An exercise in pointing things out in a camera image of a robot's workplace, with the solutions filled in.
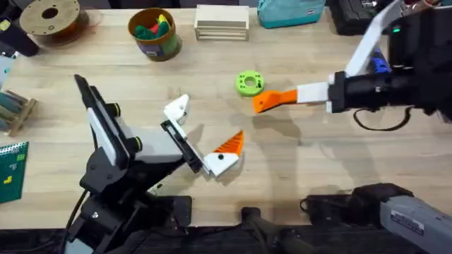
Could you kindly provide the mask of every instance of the green ring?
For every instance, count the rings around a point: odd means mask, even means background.
[[[254,85],[247,85],[245,82],[250,80]],[[252,97],[263,91],[263,78],[257,71],[244,71],[235,78],[235,88],[242,96]]]

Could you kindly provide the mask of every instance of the wooden table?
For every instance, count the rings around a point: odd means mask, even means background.
[[[452,126],[438,116],[416,111],[404,129],[378,133],[322,106],[283,106],[257,116],[251,100],[235,91],[235,76],[249,69],[262,73],[269,90],[343,70],[360,37],[333,34],[329,13],[317,24],[265,30],[253,10],[249,42],[197,42],[194,11],[171,10],[184,45],[174,59],[154,63],[127,32],[135,12],[102,11],[101,23],[78,41],[16,60],[4,87],[39,104],[17,138],[0,138],[1,145],[30,141],[23,197],[0,205],[1,229],[63,227],[82,192],[78,182],[93,142],[74,73],[118,102],[132,126],[159,128],[163,107],[190,95],[184,129],[202,152],[245,131],[237,168],[215,180],[182,167],[158,190],[191,195],[193,225],[235,224],[240,208],[250,205],[277,223],[308,223],[298,207],[306,195],[377,182],[398,184],[452,214]],[[362,117],[390,126],[403,110]]]

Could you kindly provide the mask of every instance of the green board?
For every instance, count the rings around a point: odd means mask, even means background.
[[[22,197],[28,142],[0,147],[0,203]]]

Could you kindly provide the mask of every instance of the label sticker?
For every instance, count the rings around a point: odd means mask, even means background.
[[[415,219],[411,219],[400,212],[391,210],[391,220],[415,232],[416,234],[419,234],[420,236],[424,235],[424,225],[422,223]]]

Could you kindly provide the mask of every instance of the orange and white tool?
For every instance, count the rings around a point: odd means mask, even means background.
[[[365,35],[356,48],[344,72],[347,77],[356,76],[365,70],[369,60],[377,47],[381,33],[393,21],[402,16],[402,0],[394,0],[384,10],[375,16]],[[253,97],[256,113],[261,113],[283,104],[311,104],[325,102],[326,111],[332,112],[332,101],[328,97],[328,88],[335,85],[335,74],[328,77],[327,82],[298,85],[296,90],[288,92],[265,91]]]
[[[243,131],[238,132],[228,141],[223,143],[219,148],[215,149],[212,153],[209,153],[204,158],[197,153],[193,145],[187,140],[187,136],[182,130],[181,125],[185,123],[185,120],[189,113],[189,96],[182,95],[175,101],[169,103],[164,109],[165,116],[171,121],[174,126],[174,131],[184,139],[184,141],[194,151],[198,159],[203,163],[203,168],[207,174],[212,173],[215,177],[218,177],[226,170],[234,166],[239,161],[240,153],[242,152],[244,143]]]
[[[325,102],[328,100],[328,83],[299,85],[296,90],[287,92],[265,91],[253,97],[256,113],[262,113],[284,104],[303,104]]]

